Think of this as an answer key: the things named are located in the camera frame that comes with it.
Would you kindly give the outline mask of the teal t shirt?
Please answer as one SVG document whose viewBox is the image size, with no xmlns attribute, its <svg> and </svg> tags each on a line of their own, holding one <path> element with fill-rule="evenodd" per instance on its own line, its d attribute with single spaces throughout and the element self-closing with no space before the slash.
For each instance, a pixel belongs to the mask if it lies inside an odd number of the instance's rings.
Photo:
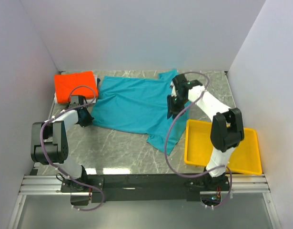
<svg viewBox="0 0 293 229">
<path fill-rule="evenodd" d="M 186 129 L 189 113 L 182 115 L 171 132 L 167 95 L 177 70 L 159 73 L 157 79 L 105 76 L 91 115 L 95 126 L 147 134 L 147 142 L 168 155 Z"/>
</svg>

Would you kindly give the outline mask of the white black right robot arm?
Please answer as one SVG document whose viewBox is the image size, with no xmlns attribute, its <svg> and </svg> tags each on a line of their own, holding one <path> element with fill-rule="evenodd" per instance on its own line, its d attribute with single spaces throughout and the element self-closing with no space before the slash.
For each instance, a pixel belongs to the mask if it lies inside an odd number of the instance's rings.
<svg viewBox="0 0 293 229">
<path fill-rule="evenodd" d="M 214 97 L 207 88 L 209 81 L 189 81 L 187 73 L 176 75 L 170 84 L 172 92 L 167 96 L 167 117 L 177 120 L 193 105 L 199 107 L 211 120 L 210 140 L 212 154 L 204 172 L 196 175 L 179 174 L 184 178 L 202 178 L 207 190 L 214 190 L 227 181 L 225 171 L 229 159 L 241 141 L 244 140 L 242 113 L 238 108 L 230 108 Z"/>
</svg>

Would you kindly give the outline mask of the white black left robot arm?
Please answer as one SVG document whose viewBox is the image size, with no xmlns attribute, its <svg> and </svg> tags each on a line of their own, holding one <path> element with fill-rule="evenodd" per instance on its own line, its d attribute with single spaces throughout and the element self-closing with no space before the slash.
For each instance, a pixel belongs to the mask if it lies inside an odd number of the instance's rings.
<svg viewBox="0 0 293 229">
<path fill-rule="evenodd" d="M 58 118 L 52 117 L 52 122 L 35 122 L 31 128 L 30 155 L 33 162 L 53 165 L 62 186 L 77 192 L 88 190 L 89 180 L 84 166 L 69 157 L 66 131 L 73 125 L 87 127 L 92 124 L 88 106 L 85 96 L 72 95 Z"/>
</svg>

